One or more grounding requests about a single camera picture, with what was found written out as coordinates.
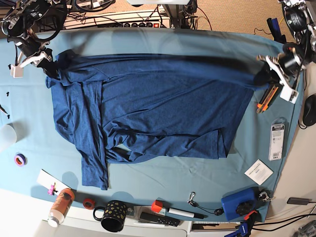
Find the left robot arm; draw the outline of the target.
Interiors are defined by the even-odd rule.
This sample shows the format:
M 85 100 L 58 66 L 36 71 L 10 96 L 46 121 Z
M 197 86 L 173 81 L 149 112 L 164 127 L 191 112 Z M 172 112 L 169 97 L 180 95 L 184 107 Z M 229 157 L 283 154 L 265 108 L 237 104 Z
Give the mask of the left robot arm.
M 300 74 L 316 61 L 316 23 L 306 0 L 280 0 L 284 21 L 295 42 L 285 43 L 277 57 L 258 55 L 265 63 L 262 72 L 270 77 L 269 87 L 257 107 L 266 110 L 280 90 L 281 99 L 296 103 Z

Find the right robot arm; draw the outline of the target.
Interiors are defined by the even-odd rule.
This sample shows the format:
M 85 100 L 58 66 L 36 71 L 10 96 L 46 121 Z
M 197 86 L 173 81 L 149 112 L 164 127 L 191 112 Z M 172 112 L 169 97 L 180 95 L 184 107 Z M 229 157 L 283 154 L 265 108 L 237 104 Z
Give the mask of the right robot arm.
M 32 26 L 44 19 L 51 9 L 61 10 L 62 16 L 52 16 L 55 28 L 51 36 L 38 38 Z M 15 46 L 14 64 L 8 65 L 13 78 L 23 77 L 24 67 L 29 64 L 43 69 L 51 78 L 58 76 L 58 67 L 53 61 L 52 50 L 46 46 L 63 29 L 67 14 L 65 0 L 19 0 L 1 19 L 1 30 L 6 35 L 7 42 L 13 42 Z

